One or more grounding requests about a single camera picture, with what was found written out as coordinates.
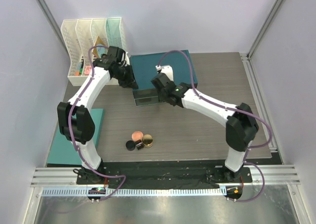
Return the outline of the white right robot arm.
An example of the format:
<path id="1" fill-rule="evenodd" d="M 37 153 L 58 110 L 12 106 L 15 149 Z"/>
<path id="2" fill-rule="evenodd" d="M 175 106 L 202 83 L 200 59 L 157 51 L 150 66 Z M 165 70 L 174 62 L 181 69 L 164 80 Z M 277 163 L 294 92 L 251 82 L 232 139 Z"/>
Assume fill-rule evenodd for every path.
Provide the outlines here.
<path id="1" fill-rule="evenodd" d="M 157 74 L 151 82 L 162 101 L 172 106 L 197 111 L 226 129 L 229 151 L 224 163 L 223 176 L 229 182 L 236 181 L 241 175 L 240 169 L 244 164 L 246 150 L 259 130 L 249 105 L 227 104 L 201 93 L 193 85 L 176 85 L 165 73 Z"/>

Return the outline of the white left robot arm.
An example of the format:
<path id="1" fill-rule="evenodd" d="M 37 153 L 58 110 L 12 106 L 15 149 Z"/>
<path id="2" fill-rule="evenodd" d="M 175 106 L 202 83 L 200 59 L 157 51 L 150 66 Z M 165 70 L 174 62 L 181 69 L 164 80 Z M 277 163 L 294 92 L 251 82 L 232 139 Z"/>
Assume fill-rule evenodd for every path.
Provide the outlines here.
<path id="1" fill-rule="evenodd" d="M 105 171 L 100 168 L 102 159 L 92 139 L 95 133 L 90 114 L 92 106 L 112 78 L 118 80 L 122 88 L 138 89 L 127 52 L 120 47 L 110 46 L 105 56 L 93 60 L 91 53 L 97 48 L 105 46 L 97 45 L 88 50 L 92 69 L 80 89 L 68 102 L 60 102 L 57 106 L 60 133 L 72 143 L 82 166 L 90 169 L 88 178 L 95 184 L 104 180 Z"/>

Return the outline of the clear acrylic drawer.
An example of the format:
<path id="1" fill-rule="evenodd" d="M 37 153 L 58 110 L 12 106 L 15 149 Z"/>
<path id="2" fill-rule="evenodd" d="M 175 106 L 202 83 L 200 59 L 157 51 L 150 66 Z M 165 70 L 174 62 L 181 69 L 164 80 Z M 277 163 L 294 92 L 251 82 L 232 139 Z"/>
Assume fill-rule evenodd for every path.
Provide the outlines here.
<path id="1" fill-rule="evenodd" d="M 156 89 L 145 89 L 145 90 L 133 90 L 133 96 L 135 99 L 142 99 L 148 97 L 157 97 L 158 92 Z"/>
<path id="2" fill-rule="evenodd" d="M 135 99 L 136 106 L 147 106 L 159 103 L 161 103 L 161 101 L 159 101 L 159 98 L 157 96 Z"/>

